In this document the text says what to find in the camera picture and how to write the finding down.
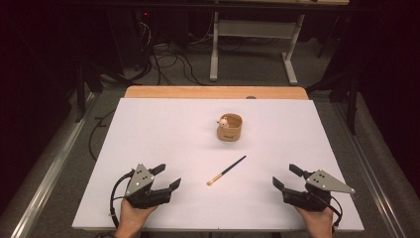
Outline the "wooden cup with bear figure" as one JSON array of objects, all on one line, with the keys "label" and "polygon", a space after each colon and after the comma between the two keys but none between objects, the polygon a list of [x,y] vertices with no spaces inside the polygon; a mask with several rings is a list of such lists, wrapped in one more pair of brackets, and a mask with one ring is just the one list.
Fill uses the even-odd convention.
[{"label": "wooden cup with bear figure", "polygon": [[236,142],[240,139],[243,127],[241,116],[227,113],[218,120],[217,138],[224,142]]}]

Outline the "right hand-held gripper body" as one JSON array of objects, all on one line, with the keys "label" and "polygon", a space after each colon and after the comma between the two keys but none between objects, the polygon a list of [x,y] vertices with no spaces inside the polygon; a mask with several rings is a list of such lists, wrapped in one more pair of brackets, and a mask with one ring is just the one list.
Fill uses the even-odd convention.
[{"label": "right hand-held gripper body", "polygon": [[348,194],[356,192],[352,187],[322,170],[313,173],[303,171],[296,174],[304,178],[306,190],[297,191],[283,186],[281,188],[283,201],[306,211],[323,211],[330,205],[332,191]]}]

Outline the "black computer box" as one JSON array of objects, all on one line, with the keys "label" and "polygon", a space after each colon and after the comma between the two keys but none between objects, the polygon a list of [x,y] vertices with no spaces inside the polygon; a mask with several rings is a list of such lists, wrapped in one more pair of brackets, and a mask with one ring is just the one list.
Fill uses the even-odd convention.
[{"label": "black computer box", "polygon": [[109,23],[123,68],[140,70],[151,54],[152,33],[135,10],[107,11]]}]

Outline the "person's right hand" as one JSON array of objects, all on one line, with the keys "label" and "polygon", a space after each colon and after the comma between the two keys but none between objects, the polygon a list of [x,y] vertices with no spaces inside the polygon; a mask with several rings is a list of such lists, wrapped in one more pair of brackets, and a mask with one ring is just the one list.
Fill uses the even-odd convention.
[{"label": "person's right hand", "polygon": [[330,208],[312,212],[296,207],[296,211],[301,215],[310,238],[333,238],[333,211]]}]

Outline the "wooden table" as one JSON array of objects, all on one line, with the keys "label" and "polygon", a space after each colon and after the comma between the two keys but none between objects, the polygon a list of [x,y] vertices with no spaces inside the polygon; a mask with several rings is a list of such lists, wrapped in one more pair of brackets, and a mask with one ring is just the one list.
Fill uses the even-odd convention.
[{"label": "wooden table", "polygon": [[130,86],[125,98],[302,99],[304,88],[293,86]]}]

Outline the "black stand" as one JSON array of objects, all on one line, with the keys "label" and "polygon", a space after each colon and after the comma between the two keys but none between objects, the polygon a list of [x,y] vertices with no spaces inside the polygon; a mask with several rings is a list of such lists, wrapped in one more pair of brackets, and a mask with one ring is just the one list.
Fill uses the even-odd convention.
[{"label": "black stand", "polygon": [[76,70],[76,123],[81,121],[86,111],[85,87],[88,87],[93,93],[100,93],[103,91],[100,73],[96,65],[92,62],[82,63]]},{"label": "black stand", "polygon": [[350,132],[355,135],[358,79],[360,71],[358,69],[345,69],[324,77],[322,80],[305,88],[307,94],[317,90],[330,90],[329,99],[331,102],[347,101],[346,124]]}]

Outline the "white table cover sheet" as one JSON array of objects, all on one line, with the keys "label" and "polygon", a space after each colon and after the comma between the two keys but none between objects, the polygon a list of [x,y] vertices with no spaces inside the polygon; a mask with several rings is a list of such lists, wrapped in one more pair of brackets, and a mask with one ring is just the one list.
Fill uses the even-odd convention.
[{"label": "white table cover sheet", "polygon": [[[217,138],[218,120],[227,113],[243,119],[236,142]],[[206,185],[242,156],[247,157]],[[305,181],[289,170],[290,164],[343,176],[310,100],[123,98],[73,227],[112,227],[110,194],[125,191],[117,180],[138,164],[166,164],[156,177],[156,189],[181,179],[170,202],[148,219],[150,231],[299,230],[299,214],[283,202],[272,178],[302,190]]]}]

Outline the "white metal desk frame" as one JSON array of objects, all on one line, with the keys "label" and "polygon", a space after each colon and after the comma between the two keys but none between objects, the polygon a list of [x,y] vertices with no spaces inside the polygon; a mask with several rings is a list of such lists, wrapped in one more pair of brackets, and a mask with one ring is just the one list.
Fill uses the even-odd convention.
[{"label": "white metal desk frame", "polygon": [[295,22],[276,23],[247,20],[220,20],[219,13],[213,14],[213,40],[212,54],[210,60],[211,81],[218,79],[219,66],[219,38],[220,37],[240,37],[240,38],[271,38],[289,40],[287,52],[281,54],[282,62],[290,85],[297,85],[294,68],[291,62],[294,49],[303,26],[305,16],[299,15]]}]

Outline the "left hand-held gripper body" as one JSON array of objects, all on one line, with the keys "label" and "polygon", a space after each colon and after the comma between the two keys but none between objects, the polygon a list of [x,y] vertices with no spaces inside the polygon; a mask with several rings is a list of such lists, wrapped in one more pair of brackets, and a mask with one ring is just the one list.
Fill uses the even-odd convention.
[{"label": "left hand-held gripper body", "polygon": [[133,207],[140,209],[169,203],[172,191],[166,188],[152,190],[154,181],[155,176],[149,169],[143,164],[138,164],[127,185],[125,198]]}]

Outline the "metal floor rail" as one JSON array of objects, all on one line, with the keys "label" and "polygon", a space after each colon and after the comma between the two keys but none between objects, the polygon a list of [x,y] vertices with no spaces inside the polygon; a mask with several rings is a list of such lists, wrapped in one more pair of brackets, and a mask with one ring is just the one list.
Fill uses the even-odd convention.
[{"label": "metal floor rail", "polygon": [[12,199],[8,210],[17,218],[12,223],[12,232],[7,238],[28,238],[49,200],[56,182],[67,162],[77,137],[84,126],[85,117],[95,104],[98,93],[84,93],[85,111],[78,112],[76,96],[73,93],[70,102],[74,104],[69,116],[52,137],[23,184]]},{"label": "metal floor rail", "polygon": [[364,180],[366,181],[370,195],[372,196],[375,206],[387,228],[389,235],[391,238],[406,238],[406,234],[402,229],[400,222],[398,221],[391,206],[391,203],[387,195],[384,193],[383,188],[380,185],[379,180],[368,161],[368,157],[363,150],[360,140],[357,138],[357,135],[353,134],[349,129],[343,106],[340,103],[334,103],[333,108],[341,124],[343,125],[348,138],[350,139],[353,149],[356,152],[358,166],[362,170],[362,174]]}]

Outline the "person's left hand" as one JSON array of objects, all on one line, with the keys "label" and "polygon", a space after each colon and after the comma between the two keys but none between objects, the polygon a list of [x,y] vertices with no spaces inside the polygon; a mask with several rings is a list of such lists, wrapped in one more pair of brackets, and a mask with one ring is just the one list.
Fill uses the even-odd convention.
[{"label": "person's left hand", "polygon": [[121,202],[120,224],[114,234],[115,238],[135,238],[149,218],[157,209],[156,206],[140,209],[133,207],[127,199]]}]

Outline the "black-handled makeup brush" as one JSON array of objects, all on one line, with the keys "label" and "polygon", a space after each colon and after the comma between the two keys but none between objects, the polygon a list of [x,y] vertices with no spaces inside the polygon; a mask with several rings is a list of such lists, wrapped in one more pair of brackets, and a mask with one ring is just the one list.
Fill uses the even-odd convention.
[{"label": "black-handled makeup brush", "polygon": [[247,156],[242,156],[237,161],[229,165],[227,168],[225,168],[222,172],[220,172],[218,175],[216,175],[214,178],[208,180],[206,182],[206,185],[210,186],[212,185],[216,180],[221,178],[223,175],[225,175],[227,172],[229,172],[232,168],[234,168],[236,165],[238,165],[241,161],[243,161]]}]

